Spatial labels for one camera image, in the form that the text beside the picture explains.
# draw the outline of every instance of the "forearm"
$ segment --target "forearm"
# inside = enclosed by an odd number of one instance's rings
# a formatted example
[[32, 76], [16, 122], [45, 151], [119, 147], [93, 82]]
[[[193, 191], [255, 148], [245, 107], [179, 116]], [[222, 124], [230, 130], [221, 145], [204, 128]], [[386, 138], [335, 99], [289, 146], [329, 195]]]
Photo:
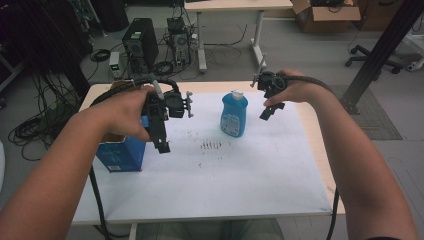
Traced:
[[[311, 105], [317, 113], [348, 221], [357, 227], [351, 231], [355, 234], [351, 237], [362, 238], [362, 233], [375, 231], [376, 234], [386, 233], [393, 237], [414, 239], [416, 232], [409, 207], [391, 170], [375, 145], [334, 95], [323, 91], [318, 91]], [[381, 222], [387, 224], [385, 228], [381, 227]], [[398, 232], [390, 231], [390, 226], [393, 230], [397, 228], [406, 231], [397, 235]]]
[[107, 130], [101, 116], [93, 117], [94, 112], [82, 112], [69, 120], [36, 169], [2, 209], [2, 239], [66, 237], [98, 143]]

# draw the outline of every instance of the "electronic equipment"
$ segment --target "electronic equipment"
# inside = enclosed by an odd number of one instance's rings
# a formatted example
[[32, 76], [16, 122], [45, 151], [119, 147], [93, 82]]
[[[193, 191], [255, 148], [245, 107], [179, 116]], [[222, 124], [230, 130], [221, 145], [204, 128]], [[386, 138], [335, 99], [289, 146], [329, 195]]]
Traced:
[[191, 63], [190, 34], [182, 17], [168, 18], [169, 44], [177, 66], [184, 67]]
[[150, 73], [153, 70], [159, 48], [152, 19], [135, 18], [122, 43], [134, 73]]
[[115, 79], [118, 79], [124, 73], [124, 67], [120, 59], [119, 52], [111, 52], [109, 58], [109, 69]]

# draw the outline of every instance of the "metal pole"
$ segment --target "metal pole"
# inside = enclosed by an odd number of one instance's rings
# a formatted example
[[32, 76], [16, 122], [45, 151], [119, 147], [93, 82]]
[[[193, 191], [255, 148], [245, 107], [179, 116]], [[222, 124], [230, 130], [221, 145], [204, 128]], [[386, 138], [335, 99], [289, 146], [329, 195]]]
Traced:
[[375, 79], [386, 60], [402, 42], [424, 11], [423, 0], [404, 0], [377, 44], [365, 60], [340, 102], [350, 114], [357, 114], [356, 104]]

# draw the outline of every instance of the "bottle label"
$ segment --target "bottle label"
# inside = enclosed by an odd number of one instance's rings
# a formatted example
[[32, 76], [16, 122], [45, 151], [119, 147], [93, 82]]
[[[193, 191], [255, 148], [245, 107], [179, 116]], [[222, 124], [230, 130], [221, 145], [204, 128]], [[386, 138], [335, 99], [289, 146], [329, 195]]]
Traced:
[[240, 119], [237, 115], [226, 114], [222, 116], [221, 121], [222, 131], [231, 136], [238, 136], [240, 132]]

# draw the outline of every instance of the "cardboard box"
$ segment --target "cardboard box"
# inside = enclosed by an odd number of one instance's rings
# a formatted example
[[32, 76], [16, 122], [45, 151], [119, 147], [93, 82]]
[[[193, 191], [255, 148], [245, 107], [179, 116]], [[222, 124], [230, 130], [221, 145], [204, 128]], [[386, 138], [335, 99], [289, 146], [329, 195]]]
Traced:
[[[120, 86], [128, 81], [114, 82], [111, 88]], [[128, 91], [140, 89], [134, 87]], [[147, 118], [140, 117], [140, 122], [147, 126]], [[130, 136], [106, 134], [96, 152], [96, 156], [109, 172], [141, 171], [146, 143]]]
[[362, 31], [384, 31], [402, 3], [402, 0], [358, 0], [361, 20], [353, 24]]
[[359, 8], [352, 0], [341, 7], [312, 7], [308, 0], [292, 0], [296, 22], [304, 33], [345, 32], [350, 21], [359, 21]]

